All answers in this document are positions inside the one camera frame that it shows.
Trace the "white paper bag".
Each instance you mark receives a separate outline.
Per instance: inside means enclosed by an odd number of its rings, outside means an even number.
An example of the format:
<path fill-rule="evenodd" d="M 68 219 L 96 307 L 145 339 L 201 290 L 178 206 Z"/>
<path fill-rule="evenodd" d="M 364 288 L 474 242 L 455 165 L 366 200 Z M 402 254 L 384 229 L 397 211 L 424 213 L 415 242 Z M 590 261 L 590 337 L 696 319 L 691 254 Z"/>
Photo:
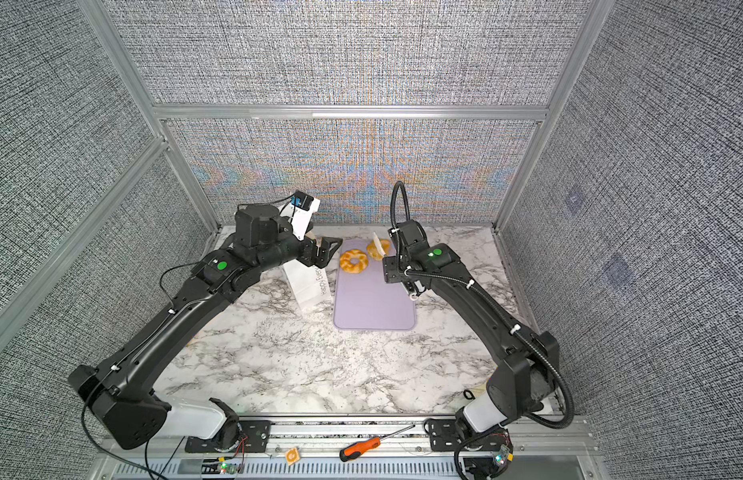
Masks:
<path fill-rule="evenodd" d="M 284 204 L 280 210 L 281 215 L 289 217 L 289 222 L 292 213 L 290 202 L 291 200 L 287 204 Z M 310 227 L 305 238 L 317 240 L 311 232 Z M 282 266 L 282 270 L 302 313 L 307 314 L 315 310 L 319 303 L 331 300 L 328 280 L 324 270 L 314 266 L 306 267 L 297 260 L 285 263 Z"/>

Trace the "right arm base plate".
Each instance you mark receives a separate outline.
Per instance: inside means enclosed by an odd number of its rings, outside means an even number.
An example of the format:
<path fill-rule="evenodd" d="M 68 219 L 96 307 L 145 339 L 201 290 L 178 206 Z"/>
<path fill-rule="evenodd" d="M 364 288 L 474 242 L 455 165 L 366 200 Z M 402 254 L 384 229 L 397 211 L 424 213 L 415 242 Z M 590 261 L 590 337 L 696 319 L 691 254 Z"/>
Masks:
<path fill-rule="evenodd" d="M 461 453 L 470 451 L 493 454 L 499 466 L 505 466 L 513 460 L 515 448 L 511 436 L 500 425 L 479 433 L 473 430 L 465 420 L 427 418 L 423 421 L 423 430 L 434 452 L 453 453 L 461 446 Z"/>

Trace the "round twisted fake bun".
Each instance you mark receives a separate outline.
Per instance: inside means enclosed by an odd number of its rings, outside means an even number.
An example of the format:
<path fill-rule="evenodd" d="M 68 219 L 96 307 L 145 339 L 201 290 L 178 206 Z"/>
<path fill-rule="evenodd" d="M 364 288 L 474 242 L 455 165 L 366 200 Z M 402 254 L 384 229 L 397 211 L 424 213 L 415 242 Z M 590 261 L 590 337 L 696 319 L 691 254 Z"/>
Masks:
<path fill-rule="evenodd" d="M 391 242 L 389 240 L 384 240 L 384 239 L 381 240 L 381 241 L 383 242 L 383 244 L 385 244 L 385 250 L 387 250 L 387 253 L 385 253 L 385 256 L 387 256 L 387 255 L 389 255 L 389 252 L 391 252 Z M 375 251 L 375 246 L 373 245 L 373 241 L 371 241 L 367 245 L 367 255 L 369 257 L 373 258 L 373 255 L 375 255 L 375 253 L 377 253 L 377 252 Z"/>

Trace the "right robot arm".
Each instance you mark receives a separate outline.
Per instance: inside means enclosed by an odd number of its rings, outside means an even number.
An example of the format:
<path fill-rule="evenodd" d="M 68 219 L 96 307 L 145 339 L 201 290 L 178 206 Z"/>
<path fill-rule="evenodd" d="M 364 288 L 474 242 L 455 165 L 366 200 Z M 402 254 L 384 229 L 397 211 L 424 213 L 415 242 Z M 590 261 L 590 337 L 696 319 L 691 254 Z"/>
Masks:
<path fill-rule="evenodd" d="M 573 394 L 559 371 L 559 342 L 511 315 L 471 275 L 447 244 L 431 245 L 411 217 L 409 196 L 395 182 L 389 204 L 389 237 L 395 254 L 383 259 L 388 284 L 401 284 L 412 298 L 433 292 L 445 300 L 483 342 L 497 368 L 485 393 L 455 414 L 461 443 L 477 440 L 527 418 L 563 430 L 575 420 Z"/>

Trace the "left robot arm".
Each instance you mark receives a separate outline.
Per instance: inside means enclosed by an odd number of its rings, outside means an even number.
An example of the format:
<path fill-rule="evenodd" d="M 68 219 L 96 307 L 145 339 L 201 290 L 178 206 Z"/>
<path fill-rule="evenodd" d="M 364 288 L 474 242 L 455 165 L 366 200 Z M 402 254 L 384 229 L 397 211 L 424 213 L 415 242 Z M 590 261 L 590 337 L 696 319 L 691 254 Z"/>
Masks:
<path fill-rule="evenodd" d="M 201 403 L 160 396 L 156 380 L 189 341 L 268 270 L 293 260 L 323 269 L 341 239 L 307 237 L 273 205 L 251 205 L 235 214 L 235 230 L 221 248 L 192 264 L 190 276 L 167 306 L 125 346 L 97 366 L 78 366 L 70 386 L 123 450 L 155 437 L 194 437 L 218 451 L 236 448 L 243 434 L 238 415 L 223 401 Z"/>

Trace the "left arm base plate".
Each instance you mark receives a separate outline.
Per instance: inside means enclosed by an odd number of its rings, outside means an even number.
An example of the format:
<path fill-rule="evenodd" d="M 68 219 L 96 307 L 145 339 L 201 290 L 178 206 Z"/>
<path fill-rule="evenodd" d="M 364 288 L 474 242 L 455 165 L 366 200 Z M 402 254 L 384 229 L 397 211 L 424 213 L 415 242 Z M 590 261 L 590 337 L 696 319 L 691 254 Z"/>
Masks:
<path fill-rule="evenodd" d="M 238 420 L 227 423 L 210 439 L 189 437 L 184 446 L 185 453 L 221 453 L 232 455 L 264 453 L 270 436 L 272 423 L 268 420 Z"/>

